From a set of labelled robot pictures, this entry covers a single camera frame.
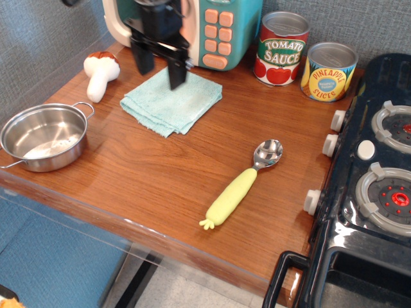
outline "tomato picture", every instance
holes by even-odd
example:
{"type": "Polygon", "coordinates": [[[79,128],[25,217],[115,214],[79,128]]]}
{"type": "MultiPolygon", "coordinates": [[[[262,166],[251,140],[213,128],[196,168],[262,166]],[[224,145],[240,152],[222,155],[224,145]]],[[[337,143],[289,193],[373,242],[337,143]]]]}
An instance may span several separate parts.
{"type": "Polygon", "coordinates": [[[261,63],[260,59],[256,59],[256,64],[254,66],[254,74],[256,74],[256,76],[258,78],[262,78],[265,76],[266,73],[266,69],[265,69],[265,65],[261,63]]]}
{"type": "Polygon", "coordinates": [[[293,72],[291,73],[291,79],[295,80],[298,74],[298,69],[300,68],[300,65],[297,65],[296,67],[294,67],[293,72]]]}
{"type": "Polygon", "coordinates": [[[289,69],[269,69],[267,71],[267,79],[273,85],[282,85],[291,76],[291,70],[289,69]]]}

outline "dish towel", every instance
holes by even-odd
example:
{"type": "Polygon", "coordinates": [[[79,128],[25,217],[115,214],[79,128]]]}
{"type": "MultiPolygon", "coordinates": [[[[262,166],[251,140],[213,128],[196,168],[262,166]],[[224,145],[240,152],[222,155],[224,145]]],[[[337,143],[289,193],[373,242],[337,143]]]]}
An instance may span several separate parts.
{"type": "Polygon", "coordinates": [[[120,105],[139,123],[167,138],[173,132],[185,135],[221,98],[221,85],[190,72],[185,83],[171,90],[165,68],[125,94],[120,105]]]}

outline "wood grain surface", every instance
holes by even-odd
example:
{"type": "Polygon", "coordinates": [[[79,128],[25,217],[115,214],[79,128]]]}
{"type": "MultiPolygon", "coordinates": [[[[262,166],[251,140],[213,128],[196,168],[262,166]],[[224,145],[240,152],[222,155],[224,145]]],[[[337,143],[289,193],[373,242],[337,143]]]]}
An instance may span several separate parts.
{"type": "MultiPolygon", "coordinates": [[[[186,135],[165,139],[119,102],[166,62],[157,58],[155,70],[141,76],[129,48],[116,43],[108,50],[121,73],[93,104],[82,156],[49,173],[11,167],[0,171],[1,185],[263,296],[280,253],[309,251],[313,218],[302,209],[304,199],[326,181],[331,159],[322,146],[333,133],[331,119],[335,110],[348,108],[363,72],[356,71],[346,98],[322,103],[300,90],[302,69],[285,87],[261,83],[251,48],[231,71],[191,70],[223,85],[223,98],[186,135]],[[203,230],[198,222],[209,206],[253,165],[256,146],[267,139],[283,144],[278,164],[259,171],[224,224],[203,230]]],[[[82,71],[46,103],[90,102],[88,83],[82,71]]],[[[12,162],[4,151],[0,160],[2,166],[12,162]]],[[[291,284],[284,286],[285,296],[291,284]]]]}

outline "microwave button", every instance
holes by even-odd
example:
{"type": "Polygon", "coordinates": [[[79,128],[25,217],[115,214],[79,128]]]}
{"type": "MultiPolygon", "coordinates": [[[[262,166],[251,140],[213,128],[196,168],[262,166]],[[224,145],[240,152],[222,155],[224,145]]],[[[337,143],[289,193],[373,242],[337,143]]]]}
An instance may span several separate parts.
{"type": "Polygon", "coordinates": [[[212,55],[210,53],[203,56],[203,62],[206,66],[212,67],[213,69],[224,69],[229,63],[223,56],[212,55]]]}
{"type": "Polygon", "coordinates": [[[221,28],[218,32],[218,38],[224,42],[229,42],[232,39],[232,30],[229,28],[221,28]]]}
{"type": "Polygon", "coordinates": [[[231,54],[231,44],[224,43],[224,42],[219,43],[218,53],[220,53],[221,55],[225,55],[225,56],[230,55],[231,54]]]}
{"type": "Polygon", "coordinates": [[[216,24],[218,22],[218,11],[217,10],[205,10],[205,21],[210,24],[216,24]]]}
{"type": "Polygon", "coordinates": [[[234,22],[234,14],[231,12],[222,12],[220,14],[220,24],[223,27],[231,27],[234,22]]]}
{"type": "Polygon", "coordinates": [[[209,24],[205,26],[205,35],[206,37],[210,37],[212,39],[215,39],[217,37],[217,27],[216,26],[210,26],[209,24]]]}
{"type": "Polygon", "coordinates": [[[215,40],[205,40],[204,42],[204,48],[206,51],[210,51],[212,53],[215,53],[217,50],[217,41],[215,40]]]}

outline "toy stove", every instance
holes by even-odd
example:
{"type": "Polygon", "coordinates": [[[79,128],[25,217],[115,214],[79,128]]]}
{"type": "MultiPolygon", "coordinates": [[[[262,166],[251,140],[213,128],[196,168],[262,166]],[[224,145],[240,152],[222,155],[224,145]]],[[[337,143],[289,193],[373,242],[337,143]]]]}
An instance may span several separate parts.
{"type": "Polygon", "coordinates": [[[411,307],[411,56],[371,61],[331,127],[328,179],[304,204],[310,255],[281,255],[263,307],[288,268],[302,270],[293,307],[411,307]]]}

